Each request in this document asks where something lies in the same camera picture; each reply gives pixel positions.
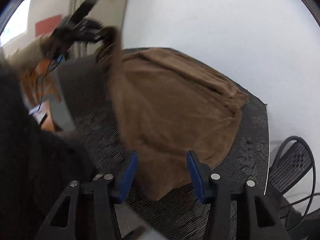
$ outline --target black cable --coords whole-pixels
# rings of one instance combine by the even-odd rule
[[[315,193],[314,196],[320,196],[320,192]],[[298,200],[298,201],[296,201],[296,202],[293,202],[293,203],[290,203],[290,204],[288,204],[288,205],[282,206],[282,207],[280,207],[280,209],[285,209],[286,207],[294,206],[294,205],[296,205],[296,204],[299,204],[299,203],[307,200],[308,198],[311,198],[311,195],[309,195],[309,196],[307,196],[307,197],[305,197],[305,198],[302,198],[302,199],[300,199],[300,200]]]
[[[309,208],[311,206],[311,203],[312,203],[312,200],[313,200],[313,197],[314,197],[314,194],[315,194],[315,187],[316,187],[316,179],[315,179],[315,173],[316,173],[316,166],[313,164],[312,166],[312,169],[313,169],[313,174],[314,174],[314,179],[313,179],[313,185],[312,185],[312,192],[311,192],[311,197],[310,197],[310,200],[308,202],[308,206],[306,208],[306,211],[304,212],[302,218],[301,218],[301,221],[299,223],[297,223],[295,226],[287,229],[287,231],[291,231],[293,229],[295,229],[297,226],[301,225],[301,223],[304,221],[308,211],[309,211]]]
[[[285,218],[285,217],[287,217],[288,215],[289,215],[289,211],[287,212],[287,214],[286,214],[286,215],[284,215],[284,216],[280,217],[279,219]]]
[[[43,94],[44,94],[43,80],[44,80],[44,78],[45,78],[49,73],[51,73],[52,71],[54,71],[54,70],[56,69],[56,67],[59,66],[59,64],[61,63],[62,59],[63,59],[63,57],[61,57],[61,59],[59,60],[59,62],[58,62],[50,71],[48,71],[48,72],[42,77],[42,80],[41,80],[41,91],[42,91],[42,94],[41,94],[41,100],[40,100],[40,104],[39,104],[38,111],[39,111],[40,108],[41,108],[41,104],[42,104],[42,100],[43,100]]]

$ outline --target black jacket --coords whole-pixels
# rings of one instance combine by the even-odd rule
[[[68,183],[95,173],[83,148],[40,130],[17,76],[0,66],[0,239],[34,239]]]

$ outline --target metal screw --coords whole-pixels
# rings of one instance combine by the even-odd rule
[[[111,173],[108,173],[108,174],[104,175],[104,179],[105,180],[113,179],[113,175]]]
[[[220,179],[220,175],[217,173],[213,173],[213,174],[211,174],[211,179],[218,180],[218,179]]]
[[[73,180],[73,181],[71,181],[71,182],[69,183],[69,185],[70,185],[70,187],[75,187],[75,186],[78,185],[78,181]]]
[[[256,185],[256,184],[255,184],[255,182],[254,182],[253,180],[248,180],[248,181],[247,181],[247,185],[248,185],[249,187],[254,187],[254,185]]]

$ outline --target person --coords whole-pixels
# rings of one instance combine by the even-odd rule
[[[8,57],[0,53],[0,239],[34,239],[69,182],[89,182],[97,173],[81,145],[41,130],[22,100],[18,74],[55,41],[41,37]],[[62,52],[69,46],[60,45]]]

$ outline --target black mesh chair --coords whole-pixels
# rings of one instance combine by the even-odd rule
[[[285,146],[293,140],[295,140],[295,142],[282,155]],[[281,144],[273,165],[269,168],[266,196],[269,198],[277,211],[280,210],[283,194],[297,184],[297,182],[302,179],[311,168],[313,168],[313,186],[311,195],[288,205],[292,206],[310,198],[308,206],[302,217],[302,220],[297,225],[287,230],[292,230],[301,224],[309,211],[316,187],[315,161],[313,159],[310,147],[305,140],[297,136],[291,136]]]

